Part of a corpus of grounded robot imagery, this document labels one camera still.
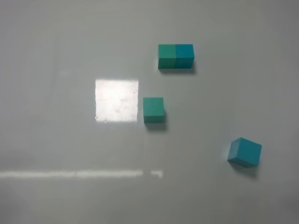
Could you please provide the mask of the green template block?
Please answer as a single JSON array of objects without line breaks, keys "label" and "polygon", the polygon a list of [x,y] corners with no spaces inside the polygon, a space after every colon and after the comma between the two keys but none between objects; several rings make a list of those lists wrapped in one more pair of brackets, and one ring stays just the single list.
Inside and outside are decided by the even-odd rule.
[{"label": "green template block", "polygon": [[175,44],[158,45],[158,69],[174,69],[176,63]]}]

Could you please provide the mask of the blue template block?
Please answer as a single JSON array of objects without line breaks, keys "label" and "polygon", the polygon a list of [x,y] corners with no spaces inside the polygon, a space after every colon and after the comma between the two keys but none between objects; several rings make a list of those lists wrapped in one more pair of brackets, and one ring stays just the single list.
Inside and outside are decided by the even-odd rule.
[{"label": "blue template block", "polygon": [[191,69],[194,61],[192,44],[176,44],[176,69]]}]

